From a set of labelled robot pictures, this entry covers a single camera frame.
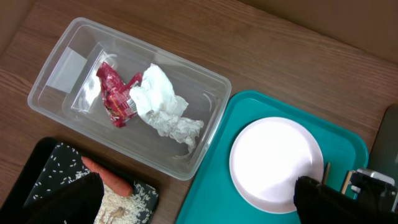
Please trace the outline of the red snack wrapper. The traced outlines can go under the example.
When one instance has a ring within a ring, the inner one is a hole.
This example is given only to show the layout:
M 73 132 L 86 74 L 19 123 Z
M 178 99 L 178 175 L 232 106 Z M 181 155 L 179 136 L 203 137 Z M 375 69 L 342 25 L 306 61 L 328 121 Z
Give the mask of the red snack wrapper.
M 103 62 L 97 70 L 96 76 L 100 80 L 101 97 L 111 122 L 117 128 L 124 127 L 126 122 L 137 113 L 136 104 L 129 93 L 132 87 L 140 84 L 142 74 L 136 73 L 125 84 L 117 71 Z

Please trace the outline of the orange carrot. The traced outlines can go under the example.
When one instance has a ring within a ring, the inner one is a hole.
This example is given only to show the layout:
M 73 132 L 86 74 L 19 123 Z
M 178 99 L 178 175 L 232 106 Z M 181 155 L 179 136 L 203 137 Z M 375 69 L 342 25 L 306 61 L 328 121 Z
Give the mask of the orange carrot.
M 133 187 L 121 177 L 107 170 L 88 157 L 83 156 L 81 160 L 90 171 L 99 173 L 103 183 L 114 193 L 122 197 L 129 197 L 133 194 Z

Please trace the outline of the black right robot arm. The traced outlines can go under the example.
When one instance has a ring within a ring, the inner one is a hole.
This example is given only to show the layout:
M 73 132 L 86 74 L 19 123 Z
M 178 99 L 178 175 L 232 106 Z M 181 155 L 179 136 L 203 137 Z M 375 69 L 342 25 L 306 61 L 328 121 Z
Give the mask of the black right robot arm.
M 379 212 L 397 213 L 397 105 L 390 105 L 374 140 L 366 168 L 352 173 L 356 199 Z

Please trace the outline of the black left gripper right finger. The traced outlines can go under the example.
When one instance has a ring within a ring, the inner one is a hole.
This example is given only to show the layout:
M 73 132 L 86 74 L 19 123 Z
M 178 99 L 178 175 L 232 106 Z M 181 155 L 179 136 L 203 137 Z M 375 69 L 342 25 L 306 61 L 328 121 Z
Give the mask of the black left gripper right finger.
M 301 224 L 396 224 L 397 214 L 370 208 L 307 176 L 295 183 Z

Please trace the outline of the pile of rice and peanuts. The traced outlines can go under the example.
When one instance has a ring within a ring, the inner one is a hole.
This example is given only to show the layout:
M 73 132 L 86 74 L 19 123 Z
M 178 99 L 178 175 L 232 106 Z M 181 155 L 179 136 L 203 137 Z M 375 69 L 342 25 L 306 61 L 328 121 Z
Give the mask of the pile of rice and peanuts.
M 81 154 L 65 143 L 56 143 L 42 171 L 34 183 L 28 198 L 28 206 L 58 190 L 68 187 L 75 180 L 88 175 L 91 170 L 84 165 Z M 158 191 L 151 185 L 131 180 L 132 194 L 122 197 L 104 184 L 104 197 L 95 223 L 149 223 L 159 199 Z

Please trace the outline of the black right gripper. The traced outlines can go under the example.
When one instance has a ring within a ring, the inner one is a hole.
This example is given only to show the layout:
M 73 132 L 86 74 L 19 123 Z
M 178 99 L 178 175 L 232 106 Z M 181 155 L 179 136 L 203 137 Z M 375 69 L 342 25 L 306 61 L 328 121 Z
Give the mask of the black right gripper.
M 351 190 L 356 194 L 356 200 L 359 202 L 378 212 L 397 213 L 396 186 L 357 171 L 353 172 L 350 184 Z

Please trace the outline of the pink plate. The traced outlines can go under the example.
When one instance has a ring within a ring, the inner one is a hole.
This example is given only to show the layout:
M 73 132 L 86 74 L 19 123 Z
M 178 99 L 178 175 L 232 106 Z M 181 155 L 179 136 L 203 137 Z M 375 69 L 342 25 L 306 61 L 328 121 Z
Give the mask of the pink plate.
M 233 184 L 258 210 L 296 211 L 295 183 L 301 176 L 323 178 L 323 156 L 308 129 L 287 118 L 261 118 L 236 137 L 229 156 Z

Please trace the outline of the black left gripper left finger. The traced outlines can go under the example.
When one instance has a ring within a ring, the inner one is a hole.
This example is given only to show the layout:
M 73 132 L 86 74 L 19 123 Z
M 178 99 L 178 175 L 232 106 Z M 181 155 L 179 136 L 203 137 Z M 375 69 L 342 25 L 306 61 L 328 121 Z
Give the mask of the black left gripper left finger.
M 94 223 L 103 196 L 100 175 L 90 173 L 25 208 L 1 215 L 1 223 Z

